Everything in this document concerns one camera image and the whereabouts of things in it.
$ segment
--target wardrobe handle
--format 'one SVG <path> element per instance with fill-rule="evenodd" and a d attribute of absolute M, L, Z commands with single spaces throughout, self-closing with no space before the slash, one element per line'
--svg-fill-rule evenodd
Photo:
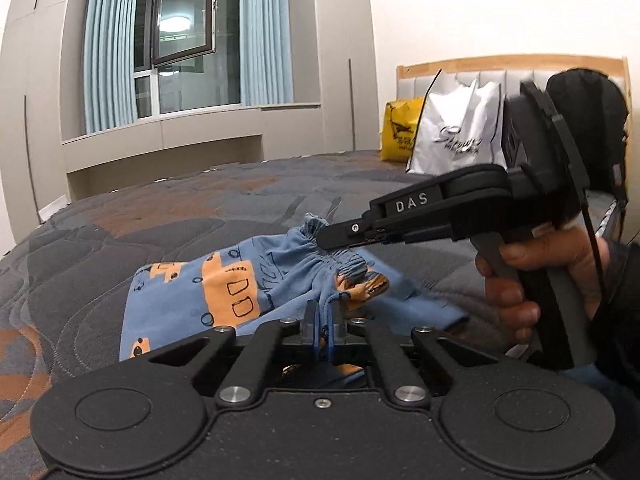
<path fill-rule="evenodd" d="M 27 170 L 29 170 L 29 182 L 31 184 L 31 193 L 33 195 L 33 205 L 36 208 L 36 217 L 38 218 L 38 223 L 42 225 L 44 222 L 40 217 L 40 212 L 38 211 L 38 202 L 36 200 L 36 188 L 33 183 L 33 171 L 31 169 L 31 152 L 29 149 L 29 129 L 27 127 L 27 96 L 24 96 L 22 100 L 22 113 L 24 114 L 24 147 L 27 151 Z"/>
<path fill-rule="evenodd" d="M 356 113 L 353 103 L 353 65 L 349 58 L 349 104 L 351 107 L 351 141 L 353 143 L 353 151 L 356 151 Z"/>

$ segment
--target window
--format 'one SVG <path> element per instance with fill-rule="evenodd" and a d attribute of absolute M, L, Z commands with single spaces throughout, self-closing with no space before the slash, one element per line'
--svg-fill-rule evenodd
<path fill-rule="evenodd" d="M 216 0 L 155 0 L 154 65 L 215 51 Z"/>
<path fill-rule="evenodd" d="M 239 104 L 240 0 L 209 1 L 136 1 L 139 118 Z"/>
<path fill-rule="evenodd" d="M 135 71 L 151 69 L 151 12 L 154 0 L 136 0 L 133 32 L 133 61 Z"/>

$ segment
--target finger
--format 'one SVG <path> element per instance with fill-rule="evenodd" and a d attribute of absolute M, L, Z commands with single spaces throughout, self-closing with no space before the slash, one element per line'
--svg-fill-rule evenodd
<path fill-rule="evenodd" d="M 500 308 L 515 306 L 524 301 L 524 291 L 518 282 L 494 276 L 484 280 L 486 300 Z"/>
<path fill-rule="evenodd" d="M 490 278 L 494 275 L 494 268 L 480 254 L 476 254 L 476 269 L 478 269 L 480 276 L 484 278 Z"/>
<path fill-rule="evenodd" d="M 498 313 L 500 321 L 512 330 L 532 328 L 540 319 L 540 307 L 532 301 L 503 308 Z"/>
<path fill-rule="evenodd" d="M 516 332 L 516 339 L 521 343 L 526 343 L 533 337 L 533 330 L 530 328 L 521 328 Z"/>
<path fill-rule="evenodd" d="M 584 229 L 554 231 L 540 238 L 500 247 L 505 263 L 519 270 L 567 267 L 591 254 Z"/>

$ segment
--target blue curtain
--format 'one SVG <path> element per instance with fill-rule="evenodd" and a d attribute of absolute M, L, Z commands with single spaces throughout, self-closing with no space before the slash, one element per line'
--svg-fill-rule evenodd
<path fill-rule="evenodd" d="M 240 0 L 243 105 L 293 102 L 289 0 Z"/>
<path fill-rule="evenodd" d="M 136 121 L 133 29 L 136 0 L 89 0 L 84 29 L 88 134 Z"/>

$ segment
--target white wall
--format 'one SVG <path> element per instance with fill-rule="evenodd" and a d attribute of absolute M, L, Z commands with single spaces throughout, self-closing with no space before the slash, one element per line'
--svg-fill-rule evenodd
<path fill-rule="evenodd" d="M 380 111 L 396 67 L 492 54 L 627 56 L 640 167 L 640 0 L 371 0 Z M 627 231 L 640 228 L 640 170 L 631 168 Z"/>
<path fill-rule="evenodd" d="M 0 0 L 0 44 L 2 44 L 4 24 L 6 23 L 6 16 L 9 12 L 10 3 L 11 0 Z M 0 256 L 12 249 L 14 245 L 14 235 L 12 234 L 11 226 L 9 225 L 9 213 L 6 209 L 4 191 L 2 190 L 2 180 L 0 179 Z"/>

